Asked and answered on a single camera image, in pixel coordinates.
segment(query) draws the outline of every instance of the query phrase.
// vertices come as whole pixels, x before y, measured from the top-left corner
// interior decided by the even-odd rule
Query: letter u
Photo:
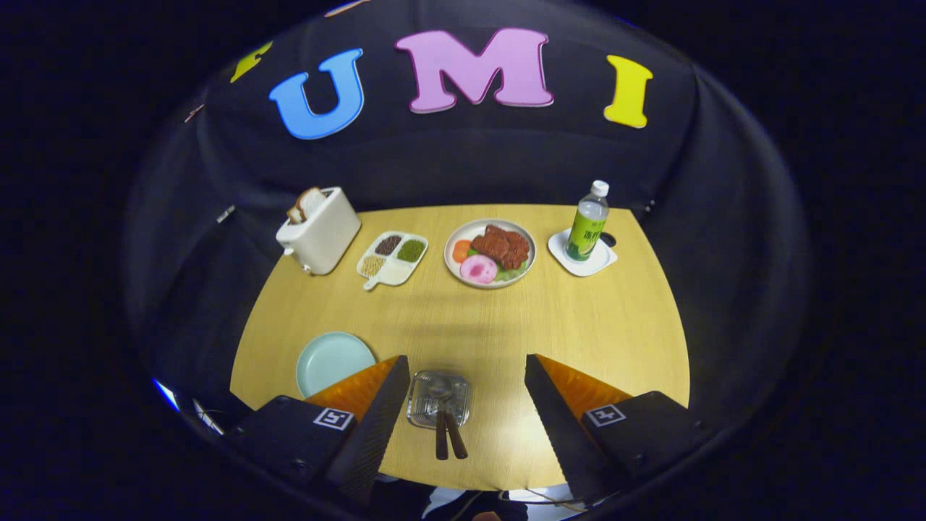
[[[283,125],[299,139],[320,139],[341,131],[351,124],[363,108],[363,86],[357,74],[357,58],[363,49],[351,49],[334,55],[319,65],[319,71],[332,76],[338,105],[327,114],[316,114],[308,105],[302,88],[308,74],[300,72],[282,81],[270,91],[270,100],[277,103]]]

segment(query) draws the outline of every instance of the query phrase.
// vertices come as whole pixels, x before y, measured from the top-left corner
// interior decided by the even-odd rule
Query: glass dish
[[[469,420],[469,382],[462,376],[443,371],[418,371],[411,381],[408,392],[408,422],[422,428],[437,428],[435,418],[440,401],[432,398],[428,386],[436,376],[442,376],[450,382],[453,394],[446,399],[446,410],[462,426]]]

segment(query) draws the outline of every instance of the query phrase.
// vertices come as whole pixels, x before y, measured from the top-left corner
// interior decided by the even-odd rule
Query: table
[[[454,489],[526,489],[565,482],[524,387],[525,356],[539,353],[633,395],[660,390],[688,405],[688,354],[669,283],[637,221],[613,209],[605,231],[619,258],[580,278],[549,252],[569,227],[573,206],[472,205],[360,213],[354,242],[328,275],[302,273],[281,257],[245,326],[231,392],[254,409],[301,395],[295,364],[306,343],[329,331],[363,339],[377,361],[408,357],[411,374],[450,371],[471,383],[470,417],[460,428],[469,458],[434,458],[434,431],[396,419],[380,472]],[[516,222],[533,235],[537,257],[512,286],[484,290],[458,281],[444,243],[482,218]],[[429,247],[401,286],[362,289],[356,265],[382,232],[423,235]]]

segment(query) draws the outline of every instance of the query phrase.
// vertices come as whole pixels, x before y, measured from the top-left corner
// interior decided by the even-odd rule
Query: pink letter m
[[[482,50],[472,54],[444,31],[419,32],[395,42],[396,49],[408,51],[418,81],[418,97],[411,102],[416,113],[447,110],[457,97],[444,89],[441,72],[474,105],[480,104],[498,71],[502,88],[495,101],[514,107],[546,107],[553,95],[544,85],[541,46],[549,39],[542,32],[505,28],[496,32]]]

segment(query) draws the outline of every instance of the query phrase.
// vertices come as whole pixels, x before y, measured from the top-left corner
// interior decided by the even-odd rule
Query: white toaster
[[[322,188],[321,193],[325,202],[305,222],[287,219],[277,230],[283,255],[295,253],[302,270],[315,275],[330,273],[360,230],[360,218],[340,186]]]

